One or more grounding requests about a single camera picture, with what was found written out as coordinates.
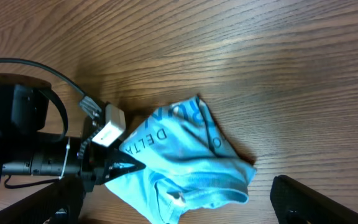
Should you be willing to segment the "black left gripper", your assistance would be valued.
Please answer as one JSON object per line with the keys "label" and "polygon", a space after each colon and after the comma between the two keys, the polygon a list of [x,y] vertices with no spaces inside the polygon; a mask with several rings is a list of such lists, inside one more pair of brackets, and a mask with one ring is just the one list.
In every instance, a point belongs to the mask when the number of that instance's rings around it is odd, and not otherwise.
{"label": "black left gripper", "polygon": [[96,126],[87,116],[80,137],[67,136],[63,142],[64,146],[70,145],[64,176],[75,175],[81,179],[85,192],[92,192],[95,185],[102,185],[120,176],[146,168],[142,162],[116,149],[106,156],[107,149],[91,140],[83,147],[82,143],[95,130]]}

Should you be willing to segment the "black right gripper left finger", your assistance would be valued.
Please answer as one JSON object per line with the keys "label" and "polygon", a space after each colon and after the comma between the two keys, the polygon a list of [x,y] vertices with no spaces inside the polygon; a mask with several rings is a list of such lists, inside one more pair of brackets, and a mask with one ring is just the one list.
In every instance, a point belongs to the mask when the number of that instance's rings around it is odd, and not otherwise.
{"label": "black right gripper left finger", "polygon": [[65,177],[0,211],[0,224],[78,222],[85,189],[80,179]]}

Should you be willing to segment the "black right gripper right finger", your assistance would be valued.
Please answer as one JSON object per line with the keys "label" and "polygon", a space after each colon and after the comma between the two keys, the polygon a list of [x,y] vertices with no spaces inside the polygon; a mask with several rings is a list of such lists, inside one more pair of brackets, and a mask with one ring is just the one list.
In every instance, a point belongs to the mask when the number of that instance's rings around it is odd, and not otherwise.
{"label": "black right gripper right finger", "polygon": [[280,224],[351,224],[358,213],[290,178],[273,179],[270,201]]}

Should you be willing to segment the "light blue t-shirt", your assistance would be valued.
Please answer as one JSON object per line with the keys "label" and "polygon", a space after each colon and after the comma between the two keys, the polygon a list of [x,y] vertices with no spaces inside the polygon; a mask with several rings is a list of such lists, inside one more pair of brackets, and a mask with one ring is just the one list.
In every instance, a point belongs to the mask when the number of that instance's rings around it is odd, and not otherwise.
{"label": "light blue t-shirt", "polygon": [[189,210],[245,204],[257,173],[198,96],[156,109],[119,150],[145,168],[105,185],[150,223],[178,223]]}

